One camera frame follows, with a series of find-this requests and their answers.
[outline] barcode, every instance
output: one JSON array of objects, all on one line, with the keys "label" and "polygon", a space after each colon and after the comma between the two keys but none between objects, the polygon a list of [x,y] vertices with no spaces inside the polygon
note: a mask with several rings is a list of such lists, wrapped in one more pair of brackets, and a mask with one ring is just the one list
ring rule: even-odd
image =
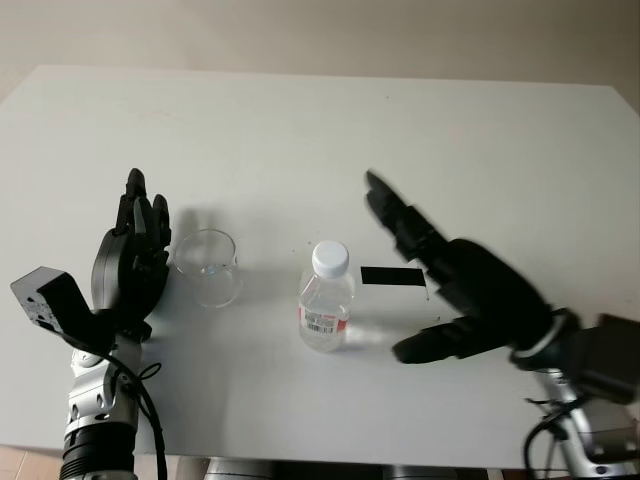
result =
[{"label": "barcode", "polygon": [[307,322],[307,328],[319,333],[333,333],[333,327],[321,327],[319,325],[314,325],[312,322]]}]

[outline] bottle label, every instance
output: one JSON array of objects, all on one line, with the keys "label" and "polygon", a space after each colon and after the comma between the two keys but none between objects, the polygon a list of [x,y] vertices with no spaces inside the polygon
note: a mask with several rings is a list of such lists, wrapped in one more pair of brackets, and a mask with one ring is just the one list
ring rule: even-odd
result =
[{"label": "bottle label", "polygon": [[326,333],[327,335],[342,332],[347,327],[347,320],[349,319],[349,317],[340,318],[335,315],[315,313],[307,310],[302,305],[298,309],[298,315],[300,317],[300,325],[304,328],[318,333]]}]

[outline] plastic water bottle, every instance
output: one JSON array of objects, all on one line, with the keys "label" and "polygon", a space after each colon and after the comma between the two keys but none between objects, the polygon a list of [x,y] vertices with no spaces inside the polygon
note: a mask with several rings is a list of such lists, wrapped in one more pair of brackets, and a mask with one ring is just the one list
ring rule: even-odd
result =
[{"label": "plastic water bottle", "polygon": [[355,293],[349,251],[339,242],[320,242],[311,263],[300,281],[300,336],[314,350],[330,352],[342,343]]}]

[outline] clear glass cup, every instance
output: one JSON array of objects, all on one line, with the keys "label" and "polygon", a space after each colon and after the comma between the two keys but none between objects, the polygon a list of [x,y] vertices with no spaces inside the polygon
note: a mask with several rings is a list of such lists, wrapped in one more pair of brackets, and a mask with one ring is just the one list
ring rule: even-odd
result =
[{"label": "clear glass cup", "polygon": [[224,307],[240,293],[236,244],[221,230],[200,230],[186,237],[178,245],[174,262],[202,306]]}]

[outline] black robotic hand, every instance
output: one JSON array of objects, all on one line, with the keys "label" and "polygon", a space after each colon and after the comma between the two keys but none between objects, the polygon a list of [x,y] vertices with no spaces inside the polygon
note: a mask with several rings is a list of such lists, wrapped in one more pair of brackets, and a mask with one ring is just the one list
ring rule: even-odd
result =
[{"label": "black robotic hand", "polygon": [[169,210],[162,195],[153,206],[144,175],[129,173],[115,228],[104,236],[91,274],[92,312],[71,275],[40,267],[11,284],[29,318],[75,348],[107,354],[116,333],[141,342],[151,327],[145,318],[167,281],[171,241]]},{"label": "black robotic hand", "polygon": [[504,345],[526,350],[552,324],[549,307],[518,273],[469,240],[447,241],[373,172],[367,172],[371,210],[407,260],[418,260],[440,285],[438,294],[464,317],[421,331],[394,346],[403,363],[465,358]]}]

